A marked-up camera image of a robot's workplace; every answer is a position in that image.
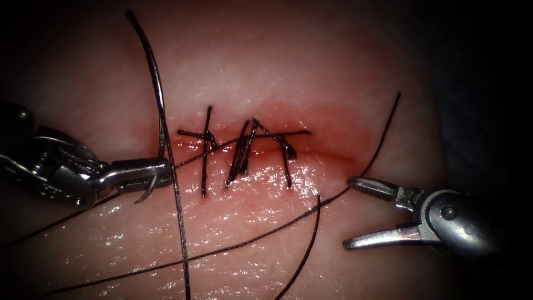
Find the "skin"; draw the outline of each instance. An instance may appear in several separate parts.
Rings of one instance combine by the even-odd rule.
[[[445,183],[436,105],[409,6],[322,3],[117,3],[62,7],[35,21],[10,64],[6,97],[40,124],[78,138],[103,161],[155,156],[157,115],[142,46],[123,13],[150,40],[163,81],[174,159],[202,151],[207,107],[218,142],[247,119],[289,137],[298,158],[283,175],[279,145],[256,141],[247,176],[224,185],[233,148],[177,170],[189,256],[231,246],[289,222],[345,188],[370,161],[397,91],[402,98],[367,176],[423,189]],[[73,211],[4,184],[2,241]],[[45,292],[181,259],[173,191],[141,204],[127,194],[6,249],[11,292]],[[190,262],[193,299],[271,299],[294,273],[315,214],[243,248]],[[426,247],[346,252],[341,241],[393,228],[410,216],[356,191],[324,207],[310,257],[285,299],[450,298],[450,261]],[[183,299],[181,265],[56,294],[50,299]]]

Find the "forceps jaw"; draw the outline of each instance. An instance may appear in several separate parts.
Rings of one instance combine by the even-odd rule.
[[[413,213],[417,224],[347,239],[343,241],[345,250],[440,242],[438,236],[428,226],[425,216],[420,213],[425,209],[424,202],[419,203],[424,194],[423,190],[359,176],[348,178],[346,183],[350,188],[369,196],[385,201],[395,201],[398,208],[407,209]]]
[[[425,225],[413,225],[392,230],[383,230],[349,238],[343,241],[347,251],[378,248],[392,245],[439,243],[440,240]]]

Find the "shiny moist skin surface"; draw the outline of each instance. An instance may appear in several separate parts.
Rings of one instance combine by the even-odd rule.
[[[189,256],[267,232],[345,188],[370,161],[398,91],[402,98],[368,176],[420,188],[444,182],[442,146],[425,58],[409,6],[321,2],[66,4],[34,19],[13,43],[7,97],[40,124],[84,142],[101,160],[156,155],[157,109],[144,53],[124,17],[139,19],[163,81],[176,162],[221,143],[248,119],[288,137],[291,189],[279,145],[254,142],[246,176],[225,186],[234,147],[177,170]],[[71,210],[29,199],[2,183],[7,243]],[[119,276],[181,259],[172,189],[141,204],[127,194],[5,250],[18,295]],[[193,299],[271,299],[309,243],[314,214],[243,248],[191,261]],[[390,203],[350,191],[321,212],[319,232],[285,299],[448,298],[449,262],[424,247],[346,252],[341,241],[408,222]],[[51,295],[50,299],[183,299],[180,265]]]

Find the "red inflamed skin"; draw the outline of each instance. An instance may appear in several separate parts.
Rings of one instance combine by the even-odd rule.
[[[445,183],[443,146],[428,64],[409,5],[336,2],[67,3],[32,11],[2,67],[5,97],[112,162],[157,155],[158,115],[143,47],[148,37],[163,84],[174,161],[239,137],[257,119],[296,149],[285,177],[280,144],[253,140],[246,175],[226,185],[235,143],[177,169],[189,257],[279,227],[346,188],[376,151],[369,177],[419,188]],[[74,211],[4,184],[2,242]],[[172,187],[122,195],[4,250],[9,292],[19,296],[179,261]],[[392,203],[348,191],[321,209],[304,268],[283,299],[434,299],[457,296],[450,261],[427,247],[347,252],[341,242],[410,221]],[[192,299],[273,299],[309,244],[315,213],[263,239],[189,262]],[[46,299],[184,299],[180,264]]]

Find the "black suture thread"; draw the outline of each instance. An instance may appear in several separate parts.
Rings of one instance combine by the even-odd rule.
[[[311,132],[307,131],[307,130],[299,130],[299,131],[293,131],[293,132],[282,132],[282,133],[278,133],[277,135],[279,135],[279,136],[295,136],[297,134],[311,134]],[[242,139],[246,140],[249,137],[250,136],[244,136]],[[259,134],[259,135],[255,136],[255,138],[269,138],[269,137],[271,137],[271,136],[269,136],[267,134]],[[199,154],[197,156],[191,157],[190,159],[188,159],[188,160],[186,160],[186,161],[184,161],[184,162],[182,162],[180,164],[177,164],[176,166],[174,166],[174,168],[179,169],[179,168],[183,167],[186,164],[192,163],[195,160],[200,159],[204,155],[216,152],[217,150],[222,149],[222,148],[224,148],[224,147],[226,147],[226,146],[228,146],[230,144],[233,144],[235,142],[238,142],[239,140],[241,140],[240,137],[234,138],[234,139],[230,139],[229,141],[220,144],[217,149],[212,149],[212,150],[209,150],[207,153],[202,153],[202,154]]]
[[[204,151],[203,153],[207,153],[207,144],[208,144],[208,134],[209,132],[209,121],[211,120],[211,110],[213,109],[212,106],[209,106],[207,108],[207,116],[205,118],[205,127],[204,127]],[[202,196],[205,197],[205,183],[207,181],[207,154],[204,155],[202,160]]]
[[[283,295],[289,290],[291,286],[293,286],[294,282],[296,281],[296,278],[298,278],[298,275],[300,275],[301,270],[304,268],[305,262],[309,258],[309,254],[311,254],[311,249],[313,249],[313,245],[315,244],[316,239],[316,233],[318,232],[318,223],[320,221],[320,195],[316,197],[316,220],[315,220],[315,227],[313,228],[313,234],[311,235],[311,240],[309,241],[309,245],[307,246],[307,249],[305,250],[304,256],[301,258],[300,264],[298,265],[298,268],[296,268],[296,271],[294,272],[293,276],[290,278],[289,282],[287,282],[287,285],[279,292],[279,294],[276,296],[276,300],[280,300]]]
[[[167,119],[165,116],[163,88],[161,85],[161,79],[159,77],[157,64],[155,62],[155,56],[152,51],[152,47],[150,46],[150,43],[148,42],[148,39],[146,38],[146,35],[144,34],[144,31],[139,25],[139,22],[135,18],[135,15],[133,14],[133,12],[126,11],[125,15],[128,21],[130,22],[130,24],[132,25],[133,29],[135,29],[135,32],[137,33],[141,41],[141,44],[143,45],[144,53],[146,55],[146,59],[148,62],[148,68],[150,69],[150,74],[152,75],[152,84],[154,87],[155,98],[157,101],[159,120],[161,122],[161,127],[164,133],[164,140],[167,146],[168,161],[171,166],[174,166],[174,156],[172,153],[172,145],[170,144]],[[178,217],[179,238],[180,238],[182,257],[183,257],[183,278],[184,278],[183,281],[184,281],[184,289],[185,289],[185,300],[190,300],[189,256],[187,253],[187,241],[185,238],[185,226],[183,222],[182,204],[181,204],[181,198],[179,195],[178,179],[177,179],[175,168],[172,168],[172,172],[170,173],[170,175],[172,176],[172,181],[174,183],[173,184],[174,198],[176,200],[175,204],[176,204],[176,212],[177,212],[177,217]]]
[[[250,151],[252,150],[252,142],[254,141],[255,134],[257,133],[257,124],[259,122],[254,118],[252,120],[252,131],[246,141],[246,150],[244,152],[244,158],[240,163],[239,174],[246,175],[248,173],[248,160],[250,160]]]
[[[227,187],[229,187],[232,181],[235,180],[235,178],[237,177],[237,173],[239,172],[240,162],[243,160],[244,153],[244,132],[246,131],[246,128],[248,128],[249,123],[250,121],[246,120],[246,122],[244,122],[243,128],[240,130],[239,139],[237,140],[237,144],[235,145],[235,152],[233,153],[232,165],[229,166],[228,178],[226,179]]]
[[[387,122],[387,124],[385,125],[385,128],[383,130],[383,133],[381,135],[381,140],[384,139],[384,137],[386,136],[387,134],[387,131],[389,129],[389,123],[390,123],[390,119],[392,118],[392,116],[394,115],[394,113],[396,112],[396,106],[398,104],[398,101],[400,99],[399,97],[399,94],[398,93],[398,96],[396,97],[396,101],[393,105],[393,108],[390,112],[390,116],[389,116],[389,122]],[[290,135],[290,134],[300,134],[302,132],[298,132],[298,133],[287,133],[286,135]],[[225,147],[231,143],[234,143],[236,141],[238,141],[239,138],[234,138],[230,141],[227,141],[225,142],[224,144],[220,145],[220,148],[222,147]],[[381,147],[383,146],[383,143],[380,142],[376,148],[376,151],[374,152],[374,156],[373,158],[370,160],[370,162],[368,163],[368,165],[366,166],[366,168],[364,169],[364,171],[361,173],[361,176],[364,176],[365,173],[368,171],[368,169],[370,169],[370,166],[374,163],[375,161],[375,158],[377,157],[378,153],[381,151]],[[313,207],[312,209],[308,210],[307,212],[299,215],[298,217],[294,218],[292,221],[284,224],[284,225],[281,225],[280,227],[278,228],[274,228],[273,230],[269,231],[269,232],[266,232],[264,234],[261,234],[260,236],[257,236],[255,238],[252,238],[248,241],[245,241],[243,243],[239,243],[239,244],[236,244],[236,245],[233,245],[233,246],[230,246],[230,247],[225,247],[225,248],[222,248],[222,249],[218,249],[218,250],[214,250],[214,251],[211,251],[211,252],[206,252],[204,254],[200,254],[198,256],[193,256],[190,258],[191,261],[194,261],[196,259],[200,259],[200,258],[204,258],[204,257],[207,257],[207,256],[210,256],[210,255],[214,255],[214,254],[218,254],[218,253],[222,253],[222,252],[227,252],[227,251],[230,251],[232,249],[237,249],[237,248],[240,248],[240,247],[244,247],[250,243],[253,243],[259,239],[262,239],[264,237],[267,237],[273,233],[276,233],[277,231],[280,231],[286,227],[289,227],[291,226],[292,224],[300,221],[301,219],[309,216],[310,214],[312,214],[313,212],[317,211],[320,207],[323,207],[323,206],[326,206],[328,204],[330,204],[331,202],[335,201],[336,199],[338,199],[340,196],[344,195],[347,191],[351,190],[350,187],[347,187],[345,188],[344,190],[342,190],[340,193],[338,193],[336,196],[333,196],[329,199],[326,199],[322,202],[320,202],[319,205]],[[66,287],[66,288],[61,288],[61,289],[56,289],[56,290],[52,290],[52,291],[48,291],[48,292],[44,292],[44,293],[41,293],[41,294],[38,294],[36,295],[36,297],[45,297],[45,296],[50,296],[52,294],[57,294],[57,293],[61,293],[61,292],[66,292],[66,291],[72,291],[74,289],[78,289],[78,288],[84,288],[84,287],[89,287],[89,286],[93,286],[93,285],[96,285],[96,284],[100,284],[100,283],[105,283],[105,282],[109,282],[109,281],[113,281],[113,280],[117,280],[117,279],[122,279],[122,278],[126,278],[126,277],[130,277],[130,276],[134,276],[134,275],[138,275],[138,274],[142,274],[142,273],[147,273],[147,272],[151,272],[151,271],[156,271],[156,270],[159,270],[159,269],[163,269],[163,268],[167,268],[167,267],[171,267],[171,266],[176,266],[180,263],[182,263],[183,260],[181,261],[176,261],[176,262],[172,262],[172,263],[167,263],[167,264],[163,264],[161,266],[155,266],[155,267],[152,267],[152,268],[148,268],[148,269],[144,269],[144,270],[138,270],[136,272],[132,272],[132,273],[127,273],[127,274],[123,274],[123,275],[120,275],[120,276],[116,276],[116,277],[111,277],[111,278],[107,278],[107,279],[101,279],[101,280],[98,280],[98,281],[94,281],[94,282],[88,282],[88,283],[84,283],[84,284],[79,284],[77,286],[70,286],[70,287]]]
[[[21,237],[21,238],[15,240],[15,241],[13,241],[13,242],[10,242],[10,243],[8,243],[8,244],[5,244],[5,245],[3,246],[3,248],[9,248],[9,247],[13,247],[13,246],[15,246],[15,245],[17,245],[17,244],[20,244],[20,243],[26,241],[27,239],[30,239],[30,238],[32,238],[32,237],[34,237],[34,236],[36,236],[36,235],[38,235],[38,234],[40,234],[40,233],[43,233],[43,232],[49,230],[49,229],[52,228],[52,227],[55,227],[55,226],[57,226],[57,225],[59,225],[59,224],[61,224],[61,223],[64,223],[64,222],[66,222],[66,221],[68,221],[68,220],[70,220],[70,219],[72,219],[72,218],[75,218],[75,217],[79,216],[80,214],[82,214],[82,213],[84,213],[84,212],[88,212],[89,210],[91,210],[91,209],[93,209],[93,208],[95,208],[95,207],[98,207],[98,206],[100,206],[100,205],[102,205],[102,204],[104,204],[104,203],[107,203],[107,202],[109,202],[109,201],[111,201],[111,200],[117,198],[118,196],[120,196],[120,193],[113,194],[113,195],[111,195],[111,196],[109,196],[109,197],[107,197],[107,198],[105,198],[105,199],[102,199],[101,201],[97,202],[97,203],[96,203],[93,207],[91,207],[90,209],[87,209],[87,210],[85,210],[85,211],[77,211],[77,212],[75,212],[75,213],[69,214],[68,216],[66,216],[66,217],[64,217],[64,218],[61,218],[61,219],[59,219],[59,220],[57,220],[57,221],[55,221],[55,222],[53,222],[53,223],[51,223],[51,224],[48,224],[48,225],[46,225],[46,226],[44,226],[44,227],[41,227],[41,228],[37,229],[37,230],[34,231],[34,232],[31,232],[31,233],[29,233],[29,234],[26,234],[25,236],[23,236],[23,237]]]
[[[285,171],[285,180],[287,180],[287,188],[291,188],[293,183],[292,183],[292,180],[290,179],[290,174],[289,174],[289,163],[287,161],[287,154],[286,154],[287,148],[283,146],[283,143],[280,143],[280,146],[281,146],[281,156],[283,158],[283,169]]]
[[[378,149],[381,149],[381,146],[383,146],[383,142],[385,141],[385,136],[387,131],[389,131],[390,122],[393,120],[394,112],[396,111],[396,107],[398,106],[398,102],[400,102],[400,96],[401,93],[398,92],[396,94],[396,98],[394,99],[393,108],[390,110],[389,118],[387,119],[387,122],[385,123],[385,129],[383,130],[383,134],[381,135],[381,138],[379,139]],[[370,163],[366,165],[365,170],[361,173],[361,176],[366,174],[370,167],[374,164],[374,161],[378,157],[379,151],[374,152],[374,155],[372,156],[372,159],[370,160]]]
[[[284,228],[287,228],[287,227],[293,225],[294,223],[300,221],[301,219],[313,214],[315,211],[317,211],[319,209],[319,207],[323,207],[323,206],[326,206],[326,205],[330,204],[331,202],[333,202],[336,199],[338,199],[340,196],[344,195],[344,193],[346,193],[349,190],[350,190],[350,188],[344,189],[343,191],[341,191],[337,195],[320,202],[319,205],[317,205],[317,206],[313,207],[312,209],[306,211],[305,213],[299,215],[298,217],[294,218],[292,221],[290,221],[290,222],[288,222],[286,224],[283,224],[283,225],[281,225],[281,226],[279,226],[277,228],[274,228],[274,229],[272,229],[269,232],[263,233],[263,234],[261,234],[259,236],[256,236],[256,237],[254,237],[252,239],[249,239],[249,240],[247,240],[245,242],[242,242],[242,243],[239,243],[239,244],[236,244],[236,245],[233,245],[233,246],[224,247],[224,248],[221,248],[221,249],[218,249],[218,250],[214,250],[214,251],[206,252],[206,253],[203,253],[203,254],[200,254],[200,255],[197,255],[197,256],[193,256],[189,260],[190,261],[195,261],[197,259],[201,259],[201,258],[204,258],[206,256],[211,256],[211,255],[214,255],[214,254],[227,252],[227,251],[230,251],[230,250],[234,250],[234,249],[237,249],[237,248],[244,247],[244,246],[246,246],[248,244],[251,244],[253,242],[256,242],[256,241],[258,241],[258,240],[260,240],[262,238],[265,238],[265,237],[267,237],[267,236],[269,236],[269,235],[271,235],[273,233],[276,233],[276,232],[278,232],[278,231],[280,231],[280,230],[282,230]],[[162,264],[160,266],[155,266],[155,267],[151,267],[151,268],[148,268],[148,269],[138,270],[138,271],[127,273],[127,274],[123,274],[123,275],[120,275],[120,276],[115,276],[115,277],[110,277],[110,278],[106,278],[106,279],[100,279],[98,281],[78,284],[76,286],[70,286],[70,287],[55,289],[55,290],[52,290],[52,291],[48,291],[48,292],[37,294],[36,297],[45,297],[45,296],[50,296],[52,294],[72,291],[74,289],[90,287],[90,286],[94,286],[94,285],[100,284],[100,283],[105,283],[105,282],[109,282],[109,281],[113,281],[113,280],[117,280],[117,279],[131,277],[131,276],[135,276],[135,275],[139,275],[139,274],[143,274],[143,273],[147,273],[147,272],[157,271],[159,269],[168,268],[168,267],[171,267],[171,266],[176,266],[176,265],[181,264],[181,263],[183,263],[183,260],[175,261],[175,262],[172,262],[172,263]]]

